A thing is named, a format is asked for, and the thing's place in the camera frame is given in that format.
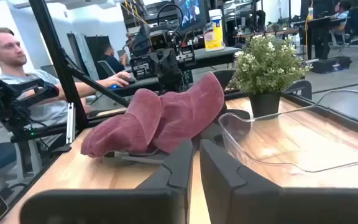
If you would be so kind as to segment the black computer mouse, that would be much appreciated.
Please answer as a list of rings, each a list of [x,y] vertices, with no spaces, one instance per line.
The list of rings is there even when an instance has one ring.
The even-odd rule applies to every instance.
[[[123,88],[126,88],[126,87],[128,87],[129,85],[132,85],[132,84],[134,84],[134,83],[137,81],[137,80],[134,79],[134,78],[126,78],[126,77],[124,77],[123,80],[125,80],[125,81],[127,82],[127,85],[124,85]],[[113,89],[113,90],[118,89],[118,88],[121,88],[121,86],[119,86],[119,85],[112,85],[112,86],[110,86],[110,89]]]

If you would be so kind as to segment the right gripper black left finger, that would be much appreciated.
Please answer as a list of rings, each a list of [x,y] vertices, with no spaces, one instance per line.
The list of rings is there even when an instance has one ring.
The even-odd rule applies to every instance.
[[[23,204],[20,224],[188,224],[194,150],[184,140],[135,189],[37,193]]]

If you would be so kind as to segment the person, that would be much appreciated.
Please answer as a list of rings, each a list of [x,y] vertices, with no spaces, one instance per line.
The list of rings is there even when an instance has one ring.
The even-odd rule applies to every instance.
[[[42,79],[55,85],[59,95],[31,106],[30,118],[47,126],[62,124],[67,121],[68,102],[60,80],[43,70],[25,72],[27,57],[15,38],[12,30],[0,27],[0,80],[7,84],[20,84],[34,79]]]
[[[119,73],[125,70],[123,64],[114,56],[114,49],[110,44],[103,46],[101,60],[105,60],[115,73]]]
[[[349,12],[352,8],[352,4],[348,0],[340,0],[335,6],[335,14],[330,17],[331,20],[335,19],[347,19]],[[346,27],[347,20],[342,21],[338,26],[331,28],[332,32],[342,32]]]

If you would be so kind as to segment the black aluminium frame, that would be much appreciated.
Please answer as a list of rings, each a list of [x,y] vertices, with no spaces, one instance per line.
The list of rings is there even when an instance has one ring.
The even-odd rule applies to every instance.
[[[55,71],[61,84],[62,94],[68,102],[68,117],[66,124],[51,126],[50,134],[66,134],[66,142],[71,143],[77,131],[82,131],[91,125],[97,125],[104,117],[88,119],[81,99],[93,93],[100,92],[116,103],[128,107],[129,102],[109,88],[117,83],[116,78],[94,81],[70,66],[70,59],[60,44],[47,4],[44,0],[29,0],[34,16],[51,56]]]

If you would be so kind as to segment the black equipment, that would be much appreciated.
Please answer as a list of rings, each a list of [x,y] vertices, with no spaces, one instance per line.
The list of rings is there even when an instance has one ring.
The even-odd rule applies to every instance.
[[[60,81],[58,78],[54,77],[53,75],[43,71],[43,70],[34,70],[33,72],[30,72],[26,75],[26,77],[21,78],[21,77],[14,77],[12,75],[6,75],[6,74],[1,74],[0,76],[0,80],[2,80],[2,82],[13,85],[13,84],[20,84],[20,83],[24,83],[27,82],[29,80],[33,80],[33,79],[42,79],[45,82],[57,85],[60,84]],[[19,96],[12,98],[12,97],[8,97],[7,101],[3,101],[2,105],[3,106],[7,106],[8,111],[11,112],[11,108],[9,107],[11,105],[11,102],[13,100],[22,100],[25,98],[25,93],[21,93]],[[53,126],[55,124],[62,124],[64,122],[67,121],[67,102],[66,101],[54,101],[51,103],[47,103],[47,104],[43,104],[43,105],[32,105],[30,107],[26,107],[26,109],[28,109],[30,111],[30,118],[33,120],[38,121],[39,123],[43,123],[46,126]],[[25,116],[25,118],[20,117],[20,121],[25,121],[25,122],[29,122],[30,120],[28,119],[29,116]],[[42,128],[43,125],[40,125],[38,123],[35,122],[31,122],[31,125],[33,126],[33,128]],[[21,133],[19,134],[15,129],[19,130],[19,125],[13,125],[12,126],[14,128],[14,134],[15,137],[18,137],[16,139],[24,139],[22,138],[24,136],[24,128],[20,127],[20,131]],[[45,136],[42,138],[42,140],[48,144],[48,146],[50,146],[54,140],[56,140],[58,136]]]

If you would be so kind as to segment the black keyboard desk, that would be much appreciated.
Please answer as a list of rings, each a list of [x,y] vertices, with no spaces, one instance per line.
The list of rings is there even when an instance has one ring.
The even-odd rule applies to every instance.
[[[149,77],[142,80],[137,80],[124,87],[113,85],[110,90],[120,96],[132,96],[138,89],[141,88],[145,88],[152,91],[160,91],[161,89],[158,78]]]

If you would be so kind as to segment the dark grey desk top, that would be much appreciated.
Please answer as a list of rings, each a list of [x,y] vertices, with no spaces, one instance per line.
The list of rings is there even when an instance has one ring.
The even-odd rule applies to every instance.
[[[240,50],[241,49],[235,47],[225,47],[224,49],[216,51],[197,49],[194,50],[195,64],[185,65],[183,62],[180,62],[178,66],[181,70],[194,70],[197,68],[233,63],[234,54]]]

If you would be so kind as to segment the clear plastic bin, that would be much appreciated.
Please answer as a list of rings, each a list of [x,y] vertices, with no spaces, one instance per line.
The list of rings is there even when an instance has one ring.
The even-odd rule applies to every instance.
[[[358,91],[334,90],[316,103],[245,119],[219,118],[225,148],[283,187],[358,188]]]

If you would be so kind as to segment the computer monitor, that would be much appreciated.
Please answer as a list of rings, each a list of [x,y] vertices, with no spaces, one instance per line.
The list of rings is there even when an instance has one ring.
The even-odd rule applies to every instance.
[[[174,1],[183,13],[180,26],[182,31],[202,28],[209,22],[208,2],[209,0]]]

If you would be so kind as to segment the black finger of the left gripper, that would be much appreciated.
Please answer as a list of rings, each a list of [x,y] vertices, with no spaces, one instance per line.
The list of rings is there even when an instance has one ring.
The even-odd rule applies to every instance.
[[[151,52],[149,54],[150,62],[152,63],[152,67],[154,70],[154,74],[158,77],[158,81],[161,87],[161,92],[167,92],[167,86],[164,81],[165,76],[165,66],[167,59],[167,50],[160,49],[156,52]]]
[[[178,68],[177,56],[174,49],[168,49],[166,87],[168,91],[180,92],[183,86],[183,77]]]

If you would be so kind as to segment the yellow wipes canister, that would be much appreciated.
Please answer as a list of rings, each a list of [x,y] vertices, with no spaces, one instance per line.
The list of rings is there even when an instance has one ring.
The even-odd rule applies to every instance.
[[[224,48],[222,12],[220,9],[209,11],[209,22],[204,26],[204,45],[206,51],[217,51]]]

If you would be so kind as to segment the black floor case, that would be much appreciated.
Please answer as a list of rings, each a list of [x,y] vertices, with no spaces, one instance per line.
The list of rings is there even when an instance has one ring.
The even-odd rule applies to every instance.
[[[331,73],[344,69],[349,69],[351,58],[346,56],[338,56],[326,60],[318,60],[312,63],[311,71],[314,73]]]

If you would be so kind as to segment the maroon corduroy hat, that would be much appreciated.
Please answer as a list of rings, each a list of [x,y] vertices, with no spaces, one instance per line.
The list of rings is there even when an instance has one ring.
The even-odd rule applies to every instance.
[[[151,145],[171,153],[216,119],[223,109],[224,92],[217,77],[209,72],[187,91],[170,91],[159,99],[162,115]]]
[[[81,154],[95,158],[111,151],[145,153],[161,115],[159,96],[148,89],[139,89],[124,114],[103,121],[88,133]]]

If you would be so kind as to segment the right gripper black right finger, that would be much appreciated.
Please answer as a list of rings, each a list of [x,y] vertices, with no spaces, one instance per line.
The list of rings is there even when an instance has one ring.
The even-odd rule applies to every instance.
[[[200,164],[211,224],[358,224],[358,189],[281,187],[207,139]]]

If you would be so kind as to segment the black office desk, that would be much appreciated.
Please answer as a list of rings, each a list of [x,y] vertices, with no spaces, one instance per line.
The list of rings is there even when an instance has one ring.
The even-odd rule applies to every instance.
[[[306,58],[311,60],[317,58],[319,60],[326,60],[328,58],[329,38],[328,34],[334,27],[346,22],[349,17],[335,18],[320,17],[317,19],[306,19],[303,21],[292,22],[294,27],[301,27],[304,33],[304,41],[306,45]]]

